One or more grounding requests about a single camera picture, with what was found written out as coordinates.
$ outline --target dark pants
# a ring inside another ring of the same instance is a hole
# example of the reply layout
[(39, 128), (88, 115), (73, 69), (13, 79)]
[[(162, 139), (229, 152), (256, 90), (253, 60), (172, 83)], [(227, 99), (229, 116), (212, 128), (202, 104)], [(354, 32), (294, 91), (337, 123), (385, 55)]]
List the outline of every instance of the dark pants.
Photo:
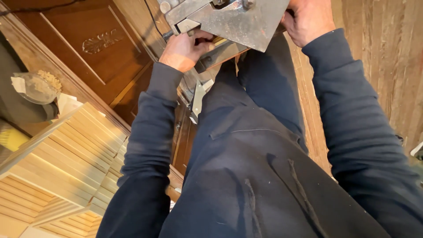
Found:
[(308, 153), (297, 78), (283, 34), (271, 40), (265, 53), (247, 51), (247, 56), (238, 66), (237, 77), (234, 61), (222, 64), (213, 87), (203, 98), (202, 112), (237, 105), (264, 108), (300, 136), (299, 144)]

